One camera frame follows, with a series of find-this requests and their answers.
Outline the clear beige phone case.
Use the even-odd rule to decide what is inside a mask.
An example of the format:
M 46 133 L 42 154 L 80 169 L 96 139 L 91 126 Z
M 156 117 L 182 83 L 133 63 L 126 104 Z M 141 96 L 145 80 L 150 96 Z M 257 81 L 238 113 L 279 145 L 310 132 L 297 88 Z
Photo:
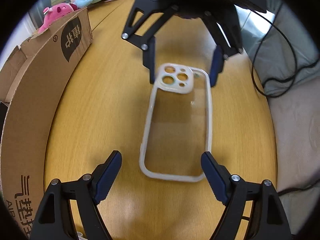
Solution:
M 165 63 L 150 94 L 139 167 L 149 178 L 197 183 L 201 154 L 211 151 L 213 103 L 210 79 L 200 69 Z

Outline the pink bear plush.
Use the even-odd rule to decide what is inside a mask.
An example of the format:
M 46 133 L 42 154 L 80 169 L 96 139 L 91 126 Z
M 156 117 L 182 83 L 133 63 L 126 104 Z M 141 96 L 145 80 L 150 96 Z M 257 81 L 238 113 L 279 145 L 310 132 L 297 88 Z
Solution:
M 78 7 L 73 3 L 60 3 L 52 7 L 46 7 L 43 10 L 44 20 L 37 31 L 38 34 L 43 33 L 56 20 L 66 16 L 67 14 L 78 10 Z

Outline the shallow cardboard box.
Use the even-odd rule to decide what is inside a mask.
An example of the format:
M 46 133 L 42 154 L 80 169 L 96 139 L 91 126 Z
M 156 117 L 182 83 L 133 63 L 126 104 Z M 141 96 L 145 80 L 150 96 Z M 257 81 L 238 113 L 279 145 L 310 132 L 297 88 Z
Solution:
M 26 39 L 26 57 L 6 94 L 1 135 L 1 195 L 23 238 L 29 238 L 44 194 L 44 162 L 65 87 L 93 40 L 86 8 Z

